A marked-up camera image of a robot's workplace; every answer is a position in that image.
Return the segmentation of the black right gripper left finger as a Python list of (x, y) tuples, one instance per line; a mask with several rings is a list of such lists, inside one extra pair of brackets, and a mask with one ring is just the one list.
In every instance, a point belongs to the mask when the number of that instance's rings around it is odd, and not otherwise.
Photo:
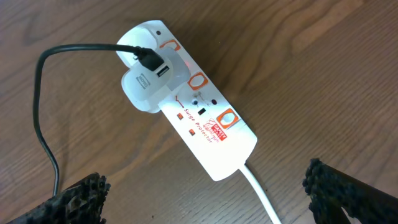
[(110, 188), (105, 176), (92, 173), (10, 224), (105, 224), (101, 214)]

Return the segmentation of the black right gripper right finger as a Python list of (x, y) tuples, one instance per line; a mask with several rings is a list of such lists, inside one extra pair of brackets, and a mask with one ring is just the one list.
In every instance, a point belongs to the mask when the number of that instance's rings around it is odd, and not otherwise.
[(312, 159), (302, 185), (316, 224), (397, 223), (397, 198)]

